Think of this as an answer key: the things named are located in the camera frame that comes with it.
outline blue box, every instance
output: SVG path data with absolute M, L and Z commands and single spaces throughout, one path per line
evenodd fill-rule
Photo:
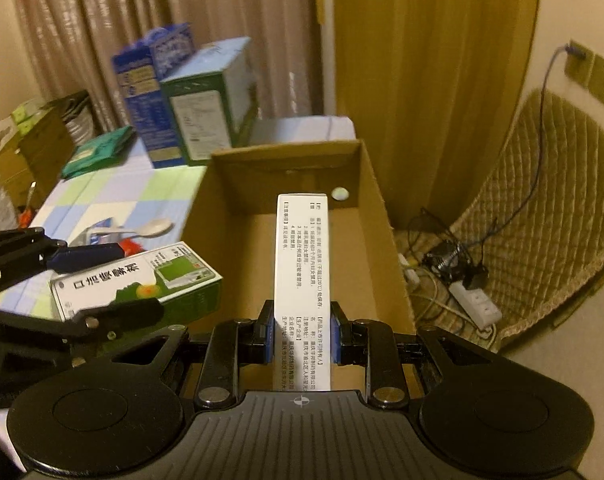
M 160 92 L 160 79 L 195 52 L 188 23 L 151 30 L 112 58 L 131 122 L 154 168 L 184 164 L 171 111 Z

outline spoon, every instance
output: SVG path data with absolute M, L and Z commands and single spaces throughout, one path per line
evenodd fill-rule
M 125 227 L 95 227 L 91 229 L 90 235 L 103 235 L 110 233 L 134 233 L 134 236 L 143 238 L 154 238 L 163 235 L 173 227 L 173 222 L 168 218 L 155 218 L 150 222 L 138 227 L 137 229 L 127 229 Z

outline green pouch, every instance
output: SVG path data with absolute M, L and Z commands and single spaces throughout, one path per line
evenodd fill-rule
M 124 126 L 78 146 L 71 160 L 62 168 L 62 178 L 73 178 L 119 163 L 134 132 L 133 127 Z

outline green box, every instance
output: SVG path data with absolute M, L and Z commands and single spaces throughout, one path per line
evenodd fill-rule
M 215 150 L 244 146 L 248 140 L 258 108 L 250 42 L 234 38 L 207 44 L 160 82 L 191 166 L 206 164 Z
M 217 310 L 222 276 L 183 242 L 51 280 L 61 319 L 112 303 L 157 298 L 159 323 L 125 334 L 138 338 L 172 324 L 188 324 Z

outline beige quilted cushion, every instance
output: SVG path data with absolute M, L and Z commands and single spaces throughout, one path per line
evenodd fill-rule
M 527 195 L 537 164 L 539 101 L 539 91 L 530 95 L 497 166 L 451 227 L 460 239 L 482 237 Z M 472 252 L 477 261 L 479 248 Z M 538 188 L 514 221 L 486 241 L 484 254 L 486 291 L 503 314 L 493 350 L 551 313 L 604 265 L 604 131 L 557 95 L 546 94 Z M 455 318 L 443 312 L 436 324 L 450 329 Z M 462 335 L 487 346 L 473 327 Z

